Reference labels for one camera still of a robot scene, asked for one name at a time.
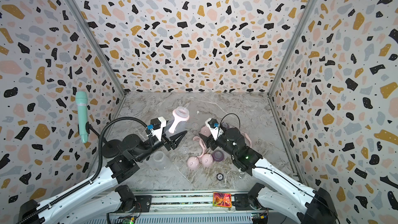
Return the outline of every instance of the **purple bottle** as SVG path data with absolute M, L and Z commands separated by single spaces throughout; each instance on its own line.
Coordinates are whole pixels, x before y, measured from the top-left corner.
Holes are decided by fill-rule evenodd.
M 211 156 L 213 157 L 213 160 L 216 162 L 221 162 L 224 160 L 224 153 L 220 150 L 214 151 Z

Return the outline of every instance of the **transparent plastic ring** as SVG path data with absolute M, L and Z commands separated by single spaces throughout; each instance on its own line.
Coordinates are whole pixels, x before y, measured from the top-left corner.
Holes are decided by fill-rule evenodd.
M 192 134 L 192 132 L 187 132 L 187 134 L 185 134 L 185 137 L 187 137 L 187 138 L 191 138 L 193 136 L 193 134 Z
M 189 149 L 188 149 L 188 147 L 183 146 L 183 147 L 180 148 L 180 151 L 181 151 L 182 154 L 186 154 L 186 153 L 188 153 Z
M 193 123 L 193 124 L 192 124 L 192 129 L 193 129 L 193 130 L 199 129 L 199 124 L 198 124 L 198 123 Z

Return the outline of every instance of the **black cable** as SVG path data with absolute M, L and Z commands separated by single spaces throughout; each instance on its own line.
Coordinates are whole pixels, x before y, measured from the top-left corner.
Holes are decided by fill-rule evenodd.
M 106 222 L 107 224 L 111 224 L 111 220 L 109 219 L 109 213 L 106 213 Z
M 141 125 L 143 125 L 146 128 L 146 132 L 148 134 L 149 137 L 149 143 L 151 145 L 153 145 L 153 139 L 152 139 L 152 135 L 150 135 L 151 131 L 148 130 L 148 126 L 147 124 L 145 124 L 142 120 L 138 119 L 138 118 L 134 118 L 134 117 L 120 117 L 120 118 L 116 118 L 114 120 L 112 120 L 111 122 L 109 122 L 103 129 L 101 132 L 101 135 L 99 136 L 98 139 L 98 167 L 97 167 L 97 171 L 94 174 L 94 176 L 90 179 L 91 181 L 94 181 L 97 176 L 100 174 L 101 172 L 101 168 L 102 168 L 102 139 L 103 136 L 105 135 L 106 130 L 111 127 L 114 123 L 118 122 L 118 121 L 124 121 L 124 120 L 131 120 L 131 121 L 135 121 L 140 123 Z
M 285 221 L 286 221 L 286 217 L 287 217 L 287 216 L 285 216 L 285 218 L 283 219 L 283 221 L 281 222 L 281 224 L 282 224 L 283 222 L 285 222 Z
M 221 119 L 221 121 L 220 121 L 220 125 L 219 125 L 219 127 L 218 127 L 218 132 L 217 132 L 217 138 L 218 138 L 218 134 L 220 133 L 220 128 L 221 128 L 222 121 L 224 120 L 225 117 L 227 117 L 227 116 L 230 115 L 230 114 L 233 114 L 233 115 L 235 115 L 235 116 L 238 118 L 238 121 L 239 121 L 239 133 L 240 133 L 240 119 L 239 119 L 239 117 L 238 117 L 236 114 L 234 114 L 234 113 L 228 113 L 228 114 L 225 115 L 225 116 Z
M 280 176 L 280 177 L 282 177 L 283 179 L 285 179 L 288 183 L 290 183 L 291 185 L 293 185 L 296 189 L 302 191 L 302 192 L 305 193 L 307 196 L 312 197 L 313 199 L 317 200 L 317 201 L 320 202 L 323 206 L 325 206 L 325 207 L 336 217 L 337 221 L 338 221 L 339 224 L 340 224 L 340 220 L 339 220 L 339 218 L 337 217 L 337 215 L 336 215 L 328 206 L 326 206 L 326 204 L 324 204 L 323 202 L 321 202 L 321 201 L 318 200 L 317 198 L 311 196 L 311 195 L 308 194 L 307 192 L 303 191 L 301 188 L 299 188 L 299 187 L 297 187 L 296 185 L 294 185 L 291 181 L 289 181 L 288 179 L 286 179 L 286 178 L 285 178 L 284 176 L 282 176 L 281 174 L 279 174 L 279 173 L 277 173 L 277 172 L 275 172 L 275 171 L 273 171 L 273 170 L 271 170 L 271 169 L 265 168 L 265 167 L 256 166 L 255 168 L 266 169 L 266 170 L 271 171 L 272 173 L 277 174 L 278 176 Z
M 138 217 L 141 216 L 141 211 L 142 211 L 141 203 L 139 203 L 139 202 L 137 202 L 137 203 L 140 205 L 140 212 L 139 212 L 137 218 L 134 219 L 134 223 L 137 221 Z M 134 208 L 134 211 L 131 213 L 131 215 L 128 215 L 128 216 L 124 217 L 123 220 L 130 218 L 130 221 L 131 221 L 131 217 L 134 216 L 134 213 L 135 213 L 135 211 L 137 210 L 137 203 L 135 203 L 135 205 L 134 205 L 135 208 Z
M 113 121 L 109 122 L 104 129 L 101 132 L 101 135 L 99 136 L 98 139 L 98 168 L 96 173 L 94 174 L 94 176 L 90 179 L 87 180 L 86 182 L 82 183 L 81 185 L 79 185 L 78 187 L 66 192 L 65 194 L 57 197 L 55 200 L 53 200 L 52 202 L 46 204 L 45 206 L 39 208 L 38 210 L 34 211 L 33 213 L 29 214 L 28 216 L 26 216 L 25 218 L 23 218 L 21 221 L 17 222 L 17 224 L 22 224 L 24 222 L 26 222 L 27 220 L 29 220 L 30 218 L 34 217 L 35 215 L 38 215 L 39 213 L 43 212 L 44 210 L 48 209 L 50 206 L 56 204 L 57 202 L 61 201 L 62 199 L 64 199 L 65 197 L 68 197 L 69 195 L 73 194 L 74 192 L 78 191 L 79 189 L 87 186 L 90 184 L 90 181 L 94 181 L 97 176 L 100 174 L 101 169 L 102 169 L 102 139 L 104 138 L 103 136 L 105 135 L 106 130 L 113 125 L 114 123 L 118 122 L 118 121 L 123 121 L 123 120 L 132 120 L 132 121 L 136 121 L 138 123 L 140 123 L 141 125 L 143 125 L 145 128 L 147 128 L 148 126 L 140 119 L 138 118 L 134 118 L 134 117 L 120 117 L 120 118 L 116 118 Z M 153 139 L 152 139 L 152 135 L 150 135 L 151 131 L 146 129 L 145 130 L 146 133 L 148 134 L 149 137 L 149 141 L 151 144 L 153 144 Z
M 138 152 L 139 154 L 148 154 L 151 153 L 152 147 L 150 146 L 149 149 L 141 149 L 140 147 L 136 146 L 134 147 L 134 151 Z

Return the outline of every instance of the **teal microphone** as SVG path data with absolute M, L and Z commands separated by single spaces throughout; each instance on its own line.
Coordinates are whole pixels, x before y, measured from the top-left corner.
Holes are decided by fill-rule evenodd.
M 79 119 L 79 135 L 82 142 L 86 143 L 88 140 L 88 133 L 86 131 L 87 123 L 87 94 L 84 91 L 76 93 L 77 116 Z

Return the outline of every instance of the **colorful card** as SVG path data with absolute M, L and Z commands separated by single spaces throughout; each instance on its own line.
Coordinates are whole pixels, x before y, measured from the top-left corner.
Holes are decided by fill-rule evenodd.
M 213 192 L 213 206 L 232 207 L 232 196 L 230 193 Z

